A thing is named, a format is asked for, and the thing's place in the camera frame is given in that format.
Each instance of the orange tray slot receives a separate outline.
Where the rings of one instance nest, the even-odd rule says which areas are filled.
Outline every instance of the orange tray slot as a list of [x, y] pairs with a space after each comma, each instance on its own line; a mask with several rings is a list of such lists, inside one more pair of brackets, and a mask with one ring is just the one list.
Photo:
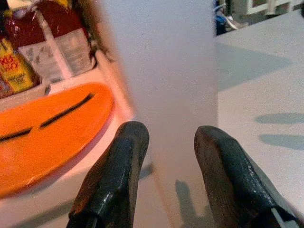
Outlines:
[[110, 89], [91, 83], [0, 113], [0, 197], [32, 185], [78, 154], [113, 105]]

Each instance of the yellow package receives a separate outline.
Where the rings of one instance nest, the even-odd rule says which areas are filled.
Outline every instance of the yellow package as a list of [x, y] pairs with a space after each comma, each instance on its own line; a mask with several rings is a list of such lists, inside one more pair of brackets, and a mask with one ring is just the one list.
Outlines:
[[38, 82], [31, 67], [5, 38], [0, 42], [0, 73], [14, 93], [30, 89]]

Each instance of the white wall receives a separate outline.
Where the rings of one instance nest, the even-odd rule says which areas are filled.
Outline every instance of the white wall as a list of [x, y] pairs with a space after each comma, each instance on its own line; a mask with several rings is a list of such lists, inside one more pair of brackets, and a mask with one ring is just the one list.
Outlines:
[[197, 127], [217, 125], [211, 1], [103, 0], [100, 4], [138, 119], [150, 132], [148, 151], [169, 220], [176, 228], [212, 227], [193, 149]]

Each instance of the snack package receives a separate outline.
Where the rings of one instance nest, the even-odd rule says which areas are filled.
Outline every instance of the snack package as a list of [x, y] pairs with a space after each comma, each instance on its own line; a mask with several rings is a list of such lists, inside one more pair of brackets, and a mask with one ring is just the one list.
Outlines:
[[95, 64], [78, 15], [54, 1], [13, 11], [4, 26], [14, 48], [51, 82], [84, 73]]
[[39, 84], [38, 76], [23, 57], [13, 50], [11, 43], [2, 36], [0, 36], [0, 73], [2, 97], [10, 95], [11, 92], [18, 93], [30, 89]]

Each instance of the orange plate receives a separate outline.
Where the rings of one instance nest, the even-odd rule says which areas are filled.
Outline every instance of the orange plate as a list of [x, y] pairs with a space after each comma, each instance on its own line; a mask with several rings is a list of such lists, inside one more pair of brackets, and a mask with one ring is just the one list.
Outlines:
[[0, 197], [37, 182], [79, 153], [112, 107], [110, 89], [94, 83], [0, 113]]

